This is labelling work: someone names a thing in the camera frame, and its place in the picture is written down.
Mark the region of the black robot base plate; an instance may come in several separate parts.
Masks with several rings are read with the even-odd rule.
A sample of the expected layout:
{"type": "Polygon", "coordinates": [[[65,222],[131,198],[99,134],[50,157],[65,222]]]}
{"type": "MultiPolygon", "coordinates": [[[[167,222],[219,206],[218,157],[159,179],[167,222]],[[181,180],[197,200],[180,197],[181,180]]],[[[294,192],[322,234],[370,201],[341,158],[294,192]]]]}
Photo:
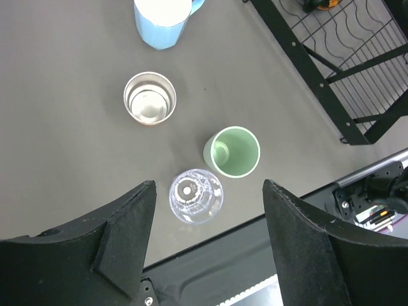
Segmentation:
{"type": "MultiPolygon", "coordinates": [[[[367,198],[371,176],[394,178],[395,161],[356,172],[300,199],[359,228],[407,240],[407,214],[367,198]]],[[[277,274],[265,216],[259,216],[143,271],[138,305],[219,305],[277,274]]]]}

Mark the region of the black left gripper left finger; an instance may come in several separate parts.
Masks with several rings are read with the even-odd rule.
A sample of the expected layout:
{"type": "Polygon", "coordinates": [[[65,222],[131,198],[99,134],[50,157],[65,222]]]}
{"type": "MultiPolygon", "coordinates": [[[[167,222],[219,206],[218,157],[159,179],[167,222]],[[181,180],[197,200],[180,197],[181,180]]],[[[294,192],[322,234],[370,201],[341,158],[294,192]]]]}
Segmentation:
{"type": "Polygon", "coordinates": [[[2,305],[136,305],[156,207],[142,182],[70,222],[1,241],[2,305]]]}

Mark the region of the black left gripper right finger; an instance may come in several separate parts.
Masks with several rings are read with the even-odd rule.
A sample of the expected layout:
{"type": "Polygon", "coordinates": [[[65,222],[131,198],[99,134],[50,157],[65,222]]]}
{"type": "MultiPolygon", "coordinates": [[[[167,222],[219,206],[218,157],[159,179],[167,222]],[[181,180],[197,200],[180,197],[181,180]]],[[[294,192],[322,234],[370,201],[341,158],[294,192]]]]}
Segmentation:
{"type": "Polygon", "coordinates": [[[359,228],[272,180],[263,204],[284,305],[407,305],[407,240],[359,228]]]}

